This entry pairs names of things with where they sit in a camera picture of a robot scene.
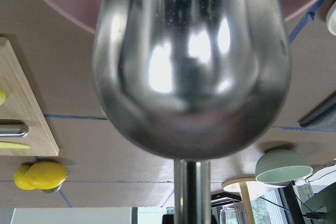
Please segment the green ceramic bowl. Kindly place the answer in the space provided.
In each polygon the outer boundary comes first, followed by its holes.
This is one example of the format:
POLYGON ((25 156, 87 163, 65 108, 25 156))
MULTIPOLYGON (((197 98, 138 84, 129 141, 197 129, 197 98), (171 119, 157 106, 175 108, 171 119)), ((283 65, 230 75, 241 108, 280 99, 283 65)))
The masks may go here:
POLYGON ((292 150, 277 149, 266 152, 255 168, 256 181, 278 184, 303 178, 313 171, 309 161, 292 150))

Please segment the lemon half slice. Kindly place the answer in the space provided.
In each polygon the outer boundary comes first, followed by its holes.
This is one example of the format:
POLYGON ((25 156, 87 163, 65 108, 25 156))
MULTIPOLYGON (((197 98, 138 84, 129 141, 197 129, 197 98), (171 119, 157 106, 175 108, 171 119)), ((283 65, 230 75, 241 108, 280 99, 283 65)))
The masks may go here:
POLYGON ((0 90, 0 105, 2 105, 6 100, 5 92, 0 90))

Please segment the wooden cup stand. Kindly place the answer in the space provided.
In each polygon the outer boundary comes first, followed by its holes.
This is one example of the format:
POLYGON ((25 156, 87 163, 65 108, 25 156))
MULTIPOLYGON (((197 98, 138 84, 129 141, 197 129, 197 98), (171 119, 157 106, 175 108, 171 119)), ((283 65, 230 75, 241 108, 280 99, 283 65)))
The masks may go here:
POLYGON ((222 183, 225 192, 240 193, 247 223, 255 223, 251 201, 277 188, 277 185, 256 181, 255 177, 235 178, 222 183))

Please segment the grey folded cloth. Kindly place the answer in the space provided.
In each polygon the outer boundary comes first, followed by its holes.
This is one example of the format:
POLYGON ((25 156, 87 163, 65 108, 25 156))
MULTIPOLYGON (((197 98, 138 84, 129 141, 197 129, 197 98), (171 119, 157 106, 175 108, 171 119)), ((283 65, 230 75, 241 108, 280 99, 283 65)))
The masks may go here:
POLYGON ((335 131, 335 92, 299 121, 302 128, 335 131))

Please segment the metal ice scoop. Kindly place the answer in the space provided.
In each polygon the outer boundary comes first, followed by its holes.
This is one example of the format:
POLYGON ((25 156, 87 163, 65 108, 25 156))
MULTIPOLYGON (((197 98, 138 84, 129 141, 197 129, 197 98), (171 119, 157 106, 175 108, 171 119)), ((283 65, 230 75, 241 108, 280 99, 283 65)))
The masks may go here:
POLYGON ((136 146, 174 160, 175 223, 210 223, 210 160, 265 132, 290 80, 279 0, 101 0, 92 74, 136 146))

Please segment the yellow plastic knife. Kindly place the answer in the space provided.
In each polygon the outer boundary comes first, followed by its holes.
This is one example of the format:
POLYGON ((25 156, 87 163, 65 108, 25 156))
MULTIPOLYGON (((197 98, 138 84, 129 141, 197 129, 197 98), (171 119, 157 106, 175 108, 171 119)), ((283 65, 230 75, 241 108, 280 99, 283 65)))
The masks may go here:
POLYGON ((30 149, 31 146, 22 143, 13 143, 13 142, 0 142, 0 148, 17 148, 17 149, 30 149))

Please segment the wooden cutting board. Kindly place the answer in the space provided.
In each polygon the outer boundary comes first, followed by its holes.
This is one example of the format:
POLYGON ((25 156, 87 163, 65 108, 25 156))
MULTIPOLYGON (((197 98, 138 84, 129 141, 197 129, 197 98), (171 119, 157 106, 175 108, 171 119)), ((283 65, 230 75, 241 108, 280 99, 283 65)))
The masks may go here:
POLYGON ((1 141, 30 146, 30 148, 1 148, 1 155, 58 156, 59 147, 14 50, 5 37, 1 37, 1 91, 5 93, 5 101, 1 104, 1 119, 19 120, 28 127, 26 136, 2 137, 1 141))

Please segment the yellow lemon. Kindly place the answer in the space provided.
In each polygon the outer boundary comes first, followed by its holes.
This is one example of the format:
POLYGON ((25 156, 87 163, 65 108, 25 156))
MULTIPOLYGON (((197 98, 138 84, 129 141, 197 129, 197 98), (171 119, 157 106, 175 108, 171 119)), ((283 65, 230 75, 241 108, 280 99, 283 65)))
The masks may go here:
POLYGON ((27 180, 26 172, 29 170, 30 165, 22 165, 14 173, 14 183, 22 190, 33 190, 35 189, 27 180))
POLYGON ((52 189, 67 178, 67 170, 59 163, 44 161, 33 164, 25 173, 27 182, 36 189, 52 189))

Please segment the green lime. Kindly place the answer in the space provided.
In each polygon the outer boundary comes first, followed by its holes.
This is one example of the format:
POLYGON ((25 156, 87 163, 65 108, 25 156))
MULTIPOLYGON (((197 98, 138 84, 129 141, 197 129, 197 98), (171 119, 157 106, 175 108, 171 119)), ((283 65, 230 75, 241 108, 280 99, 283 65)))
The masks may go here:
POLYGON ((50 189, 43 189, 42 191, 46 194, 52 194, 52 193, 56 193, 58 192, 62 187, 62 184, 54 187, 54 188, 50 188, 50 189))

